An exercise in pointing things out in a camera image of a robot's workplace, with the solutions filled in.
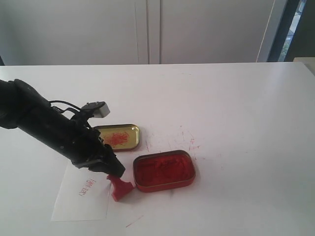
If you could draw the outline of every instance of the red writing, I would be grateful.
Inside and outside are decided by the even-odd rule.
[[[86,184],[84,185],[84,187],[81,189],[81,191],[79,192],[80,196],[84,196],[86,195],[87,191],[89,190],[89,188],[91,188],[93,186],[93,184],[95,184],[96,181],[94,179],[88,179]]]

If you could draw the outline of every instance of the red object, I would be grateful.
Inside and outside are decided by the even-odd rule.
[[[190,185],[196,172],[189,154],[177,150],[139,156],[133,174],[139,190],[155,192]]]
[[[113,133],[110,136],[105,136],[104,142],[114,147],[116,145],[122,145],[129,140],[129,134],[127,132]]]
[[[134,187],[132,186],[132,183],[123,182],[118,177],[108,175],[107,179],[109,179],[114,186],[112,197],[116,202],[118,202],[121,198],[123,198],[125,195],[127,195],[134,189]]]

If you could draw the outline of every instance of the paper sheet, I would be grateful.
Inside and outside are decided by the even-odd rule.
[[[106,177],[105,173],[78,169],[69,162],[51,221],[105,219],[110,191]]]

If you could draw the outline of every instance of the cable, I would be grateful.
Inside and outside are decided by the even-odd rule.
[[[73,105],[72,103],[69,103],[69,102],[65,102],[65,101],[61,101],[61,100],[53,100],[53,101],[49,101],[50,103],[63,103],[63,104],[66,104],[68,106],[71,106],[79,111],[82,111],[81,108],[77,107],[76,105]]]

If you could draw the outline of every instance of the red powder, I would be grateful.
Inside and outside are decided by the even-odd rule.
[[[194,176],[190,158],[175,154],[143,158],[137,162],[136,181],[142,186],[155,186],[188,180]]]
[[[104,143],[109,144],[113,148],[117,145],[124,145],[128,140],[129,134],[127,132],[112,133],[111,135],[104,137]]]

